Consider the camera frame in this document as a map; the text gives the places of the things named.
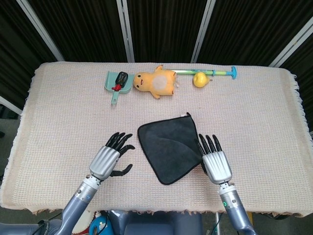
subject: dark gray towel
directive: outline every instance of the dark gray towel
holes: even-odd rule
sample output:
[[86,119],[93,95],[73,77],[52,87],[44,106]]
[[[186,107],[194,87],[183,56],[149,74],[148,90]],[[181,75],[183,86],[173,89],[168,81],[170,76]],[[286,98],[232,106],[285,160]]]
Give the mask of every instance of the dark gray towel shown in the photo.
[[138,129],[140,145],[158,180],[170,185],[201,163],[194,121],[187,116],[144,124]]

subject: beige tablecloth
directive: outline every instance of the beige tablecloth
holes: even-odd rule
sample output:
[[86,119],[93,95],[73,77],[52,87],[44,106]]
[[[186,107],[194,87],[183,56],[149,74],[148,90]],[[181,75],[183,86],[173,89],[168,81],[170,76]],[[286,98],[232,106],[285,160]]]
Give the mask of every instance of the beige tablecloth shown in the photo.
[[[36,70],[1,186],[1,205],[31,211],[63,208],[89,172],[93,157],[116,131],[136,147],[106,180],[88,209],[222,211],[218,186],[200,167],[162,185],[144,156],[139,126],[189,112],[199,133],[216,134],[247,211],[313,212],[313,148],[298,86],[287,70],[237,66],[238,77],[213,77],[198,89],[179,75],[173,96],[157,100],[132,88],[111,106],[108,71],[153,71],[158,64],[43,64]],[[165,64],[169,69],[230,70],[230,66]]]

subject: black curtain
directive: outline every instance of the black curtain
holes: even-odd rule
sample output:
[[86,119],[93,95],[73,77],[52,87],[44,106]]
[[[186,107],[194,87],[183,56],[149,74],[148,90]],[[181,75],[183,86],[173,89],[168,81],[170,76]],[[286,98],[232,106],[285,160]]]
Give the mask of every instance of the black curtain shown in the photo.
[[28,0],[67,61],[126,62],[116,0]]
[[313,131],[313,34],[281,66],[297,75],[309,129]]
[[311,0],[217,0],[198,63],[268,66],[312,16]]
[[34,71],[56,61],[15,0],[0,1],[0,96],[23,109]]
[[136,62],[190,63],[206,0],[127,0]]

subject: toy dustpan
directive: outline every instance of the toy dustpan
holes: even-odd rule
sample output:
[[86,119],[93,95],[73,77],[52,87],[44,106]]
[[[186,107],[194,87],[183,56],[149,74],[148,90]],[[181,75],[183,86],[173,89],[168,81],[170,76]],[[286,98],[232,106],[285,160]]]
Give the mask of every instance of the toy dustpan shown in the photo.
[[115,82],[119,74],[120,73],[118,72],[108,72],[107,80],[106,80],[106,83],[104,84],[105,89],[113,93],[112,100],[111,100],[111,104],[113,105],[117,104],[119,94],[126,94],[131,90],[132,85],[133,85],[133,80],[134,80],[134,74],[128,74],[128,78],[124,87],[116,91],[113,88],[116,87]]

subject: stuffed animal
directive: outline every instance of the stuffed animal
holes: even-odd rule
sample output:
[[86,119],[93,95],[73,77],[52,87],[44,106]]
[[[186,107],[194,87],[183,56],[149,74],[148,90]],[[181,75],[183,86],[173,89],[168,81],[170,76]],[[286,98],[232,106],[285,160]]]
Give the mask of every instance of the stuffed animal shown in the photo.
[[176,73],[163,70],[163,65],[156,68],[153,73],[139,72],[134,77],[134,86],[142,92],[151,92],[154,98],[160,95],[173,95]]

